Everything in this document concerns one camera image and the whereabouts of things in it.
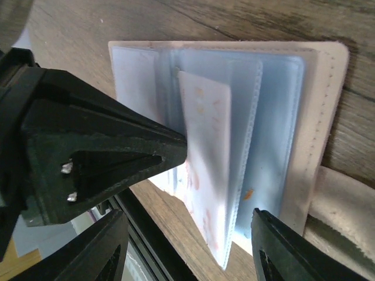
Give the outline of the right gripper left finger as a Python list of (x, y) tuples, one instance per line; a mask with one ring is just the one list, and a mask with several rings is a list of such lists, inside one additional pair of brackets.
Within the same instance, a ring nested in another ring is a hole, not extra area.
[(128, 219), (112, 210), (18, 280), (121, 280), (128, 248)]

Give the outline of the beige card holder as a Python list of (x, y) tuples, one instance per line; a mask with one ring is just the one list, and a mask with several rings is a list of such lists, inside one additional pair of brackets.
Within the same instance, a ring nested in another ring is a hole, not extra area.
[[(213, 256), (221, 268), (232, 244), (253, 250), (255, 208), (302, 234), (309, 215), (327, 223), (338, 217), (335, 208), (310, 208), (315, 188), (346, 183), (357, 196), (374, 198), (373, 189), (340, 173), (318, 176), (349, 62), (343, 43), (111, 41), (108, 47), (117, 100), (185, 136), (178, 73), (230, 87), (225, 248), (221, 260)], [(185, 161), (150, 178), (183, 203), (186, 177), (178, 171)]]

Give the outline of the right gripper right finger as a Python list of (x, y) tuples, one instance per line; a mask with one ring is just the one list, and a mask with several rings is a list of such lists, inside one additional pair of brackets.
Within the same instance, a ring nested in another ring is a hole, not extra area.
[(251, 243), (258, 280), (365, 280), (267, 210), (253, 211)]

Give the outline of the white card red pattern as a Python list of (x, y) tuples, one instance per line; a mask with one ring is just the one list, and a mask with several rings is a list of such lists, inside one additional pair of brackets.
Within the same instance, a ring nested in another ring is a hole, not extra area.
[(187, 137), (187, 159), (178, 175), (186, 178), (183, 196), (212, 255), (225, 248), (229, 189), (231, 89), (227, 84), (178, 73)]

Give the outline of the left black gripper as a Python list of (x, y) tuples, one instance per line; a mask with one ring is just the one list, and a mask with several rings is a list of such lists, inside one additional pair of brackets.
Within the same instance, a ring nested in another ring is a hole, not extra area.
[(30, 227), (64, 224), (186, 156), (183, 135), (66, 71), (40, 70), (31, 50), (1, 53), (1, 259), (21, 211)]

